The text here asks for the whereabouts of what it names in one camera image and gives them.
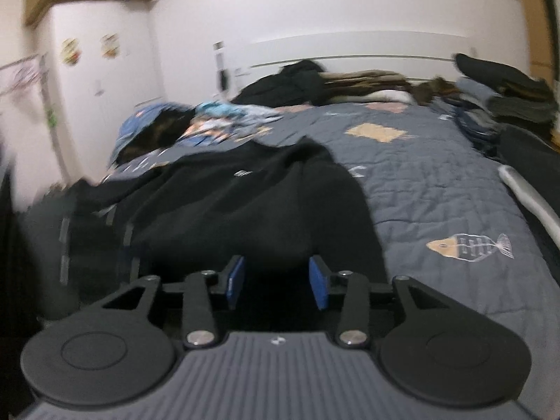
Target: gray quilt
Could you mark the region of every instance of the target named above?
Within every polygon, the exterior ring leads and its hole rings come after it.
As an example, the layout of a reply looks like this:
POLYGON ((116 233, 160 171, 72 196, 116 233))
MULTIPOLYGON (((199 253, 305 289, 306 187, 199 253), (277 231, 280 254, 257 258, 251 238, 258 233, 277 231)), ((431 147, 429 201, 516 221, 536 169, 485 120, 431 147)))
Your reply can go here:
MULTIPOLYGON (((413 276, 521 335, 533 367, 520 402, 539 418, 558 419, 560 289, 498 164, 430 109, 382 107, 338 104, 286 113, 259 141, 286 145, 308 135, 327 146, 363 186, 388 273, 413 276)), ((239 143, 172 147, 122 166, 110 179, 239 143)))

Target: ribbed surface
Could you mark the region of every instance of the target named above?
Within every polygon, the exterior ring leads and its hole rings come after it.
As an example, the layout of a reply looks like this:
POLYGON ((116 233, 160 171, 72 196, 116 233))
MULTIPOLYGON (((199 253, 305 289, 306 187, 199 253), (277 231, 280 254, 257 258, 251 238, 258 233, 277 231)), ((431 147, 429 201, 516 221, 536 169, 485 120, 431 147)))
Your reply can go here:
POLYGON ((126 406, 88 413, 43 403, 22 419, 529 420, 512 402, 475 412, 422 403, 387 382, 364 352, 321 333, 282 337, 235 333, 219 348, 191 352, 167 384, 126 406))

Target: white headboard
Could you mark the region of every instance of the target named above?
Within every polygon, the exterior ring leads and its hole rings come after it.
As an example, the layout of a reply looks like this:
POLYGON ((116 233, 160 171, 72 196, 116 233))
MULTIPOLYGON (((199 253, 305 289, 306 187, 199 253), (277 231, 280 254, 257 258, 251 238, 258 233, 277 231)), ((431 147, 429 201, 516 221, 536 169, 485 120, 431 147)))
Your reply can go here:
POLYGON ((356 31, 292 36, 250 43, 238 56, 247 73, 243 85, 276 74, 284 65, 304 58, 316 60, 331 72, 386 69, 412 81, 441 75, 455 80, 461 74, 452 55, 475 52, 465 36, 413 31, 356 31))

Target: black circular disc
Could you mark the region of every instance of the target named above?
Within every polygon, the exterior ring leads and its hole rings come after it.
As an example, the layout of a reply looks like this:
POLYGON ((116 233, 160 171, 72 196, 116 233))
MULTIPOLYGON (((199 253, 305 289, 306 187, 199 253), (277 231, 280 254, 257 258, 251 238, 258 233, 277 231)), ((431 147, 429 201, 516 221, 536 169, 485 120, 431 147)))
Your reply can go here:
POLYGON ((42 397, 64 405, 101 407, 132 400, 171 370, 169 338, 141 315, 100 308, 34 336, 21 368, 42 397))
POLYGON ((489 319, 454 310, 417 311, 384 339, 393 381, 425 401, 478 408, 517 397, 531 369, 521 338, 489 319))

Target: fish skeleton design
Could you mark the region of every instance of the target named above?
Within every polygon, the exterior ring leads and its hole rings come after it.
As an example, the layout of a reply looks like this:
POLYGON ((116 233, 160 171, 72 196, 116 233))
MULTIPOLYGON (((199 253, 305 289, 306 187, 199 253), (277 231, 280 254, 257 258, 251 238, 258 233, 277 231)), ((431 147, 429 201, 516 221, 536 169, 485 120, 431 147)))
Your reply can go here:
POLYGON ((456 233, 443 240, 430 241, 426 246, 444 257, 466 260, 467 262, 480 262, 496 251, 513 259, 510 239, 505 234, 501 234, 498 241, 495 242, 486 235, 456 233))

